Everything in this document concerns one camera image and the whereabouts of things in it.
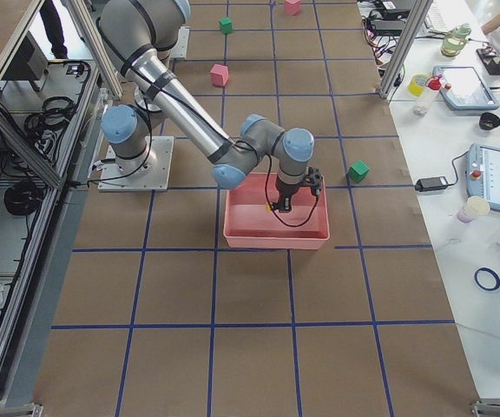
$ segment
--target metal base plate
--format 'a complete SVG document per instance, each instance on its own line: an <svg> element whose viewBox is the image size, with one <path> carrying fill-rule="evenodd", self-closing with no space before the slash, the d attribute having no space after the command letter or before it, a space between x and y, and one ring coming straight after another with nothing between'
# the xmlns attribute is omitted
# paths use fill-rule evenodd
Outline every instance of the metal base plate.
<svg viewBox="0 0 500 417"><path fill-rule="evenodd" d="M171 158L173 156L172 136L153 136L152 150L157 155L157 164L143 175L128 176L118 180L98 182L97 188L100 191L131 192L131 191L166 191L169 182L169 170L171 169ZM106 158L115 158L115 152L109 146ZM110 163L103 166L102 180L125 175L117 165Z"/></svg>
<svg viewBox="0 0 500 417"><path fill-rule="evenodd" d="M171 49L171 59L187 59L189 36L190 28L188 26L181 26L177 43Z"/></svg>

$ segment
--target keyboard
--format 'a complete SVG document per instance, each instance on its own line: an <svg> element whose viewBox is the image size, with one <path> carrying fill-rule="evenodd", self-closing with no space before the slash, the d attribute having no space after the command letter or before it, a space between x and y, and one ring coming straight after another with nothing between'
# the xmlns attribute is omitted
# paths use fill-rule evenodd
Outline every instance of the keyboard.
<svg viewBox="0 0 500 417"><path fill-rule="evenodd" d="M433 0L430 9L427 12L427 16L424 20L425 28L430 32L448 32L452 28L449 28L444 22L441 12L439 11L439 6L436 0Z"/></svg>

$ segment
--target yellow object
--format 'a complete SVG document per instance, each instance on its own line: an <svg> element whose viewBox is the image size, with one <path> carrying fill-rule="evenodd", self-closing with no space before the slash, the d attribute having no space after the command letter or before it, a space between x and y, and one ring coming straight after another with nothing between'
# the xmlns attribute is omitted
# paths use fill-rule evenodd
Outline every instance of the yellow object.
<svg viewBox="0 0 500 417"><path fill-rule="evenodd" d="M422 94L422 91L424 91L425 83L427 82L428 78L430 78L430 76L427 76L425 74L416 74L410 80L410 83L408 84L408 90L414 96L419 97L420 94Z"/></svg>

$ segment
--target bottle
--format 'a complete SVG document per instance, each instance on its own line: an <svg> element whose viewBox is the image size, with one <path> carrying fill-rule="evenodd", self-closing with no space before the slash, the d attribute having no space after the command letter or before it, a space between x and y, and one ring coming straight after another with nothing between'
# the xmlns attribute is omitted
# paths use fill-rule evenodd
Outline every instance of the bottle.
<svg viewBox="0 0 500 417"><path fill-rule="evenodd" d="M471 32L472 29L467 23L447 32L441 45L441 53L445 56L457 56L468 42L468 35Z"/></svg>
<svg viewBox="0 0 500 417"><path fill-rule="evenodd" d="M424 91L416 100L414 109L412 110L417 116L424 116L427 110L430 109L431 104L435 101L441 90L441 76L431 76L427 79Z"/></svg>

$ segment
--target plastic cup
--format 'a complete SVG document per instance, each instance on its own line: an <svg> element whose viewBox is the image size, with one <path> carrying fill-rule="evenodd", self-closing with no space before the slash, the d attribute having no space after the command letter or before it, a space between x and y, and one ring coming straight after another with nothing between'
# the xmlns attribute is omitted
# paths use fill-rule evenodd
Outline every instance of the plastic cup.
<svg viewBox="0 0 500 417"><path fill-rule="evenodd" d="M462 223L470 223L482 215L490 212L490 204L482 197L473 195L457 213L457 218Z"/></svg>
<svg viewBox="0 0 500 417"><path fill-rule="evenodd" d="M493 130L500 126L499 116L486 111L479 117L479 127L481 130Z"/></svg>

